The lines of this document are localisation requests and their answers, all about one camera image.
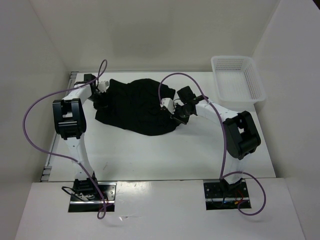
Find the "black shorts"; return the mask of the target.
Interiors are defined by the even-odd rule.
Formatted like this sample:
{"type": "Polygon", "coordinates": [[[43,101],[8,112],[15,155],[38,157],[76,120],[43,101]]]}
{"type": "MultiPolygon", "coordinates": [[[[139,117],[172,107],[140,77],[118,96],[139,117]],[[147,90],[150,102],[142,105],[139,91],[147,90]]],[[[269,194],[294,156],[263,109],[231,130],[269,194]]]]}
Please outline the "black shorts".
{"type": "Polygon", "coordinates": [[[122,83],[109,81],[106,92],[93,102],[95,119],[105,125],[146,136],[159,136],[174,131],[180,123],[161,109],[162,98],[173,99],[176,91],[150,78],[122,83]]]}

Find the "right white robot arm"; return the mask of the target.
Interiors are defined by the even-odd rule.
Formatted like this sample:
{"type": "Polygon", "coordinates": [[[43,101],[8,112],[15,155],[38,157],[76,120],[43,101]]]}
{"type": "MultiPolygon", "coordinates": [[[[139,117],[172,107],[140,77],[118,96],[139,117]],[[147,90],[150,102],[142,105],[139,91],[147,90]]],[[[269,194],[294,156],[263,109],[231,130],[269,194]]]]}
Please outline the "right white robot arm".
{"type": "Polygon", "coordinates": [[[219,191],[230,197],[240,187],[246,164],[261,144],[252,115],[248,111],[237,112],[209,100],[206,96],[196,96],[186,86],[178,92],[182,104],[171,98],[162,98],[160,106],[178,123],[187,124],[191,115],[203,117],[222,129],[223,153],[219,176],[219,191]]]}

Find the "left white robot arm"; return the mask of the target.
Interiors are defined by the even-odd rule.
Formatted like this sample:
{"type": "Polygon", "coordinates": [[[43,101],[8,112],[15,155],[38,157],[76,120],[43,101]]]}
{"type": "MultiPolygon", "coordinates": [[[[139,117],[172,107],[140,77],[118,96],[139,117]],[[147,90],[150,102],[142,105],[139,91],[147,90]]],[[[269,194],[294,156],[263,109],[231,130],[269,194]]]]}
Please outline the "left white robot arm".
{"type": "Polygon", "coordinates": [[[83,103],[92,100],[98,89],[94,82],[88,84],[94,78],[93,74],[85,74],[83,81],[74,84],[75,90],[52,103],[55,131],[65,141],[75,171],[72,190],[76,195],[83,195],[89,200],[96,199],[100,194],[85,146],[87,122],[83,110],[83,103]]]}

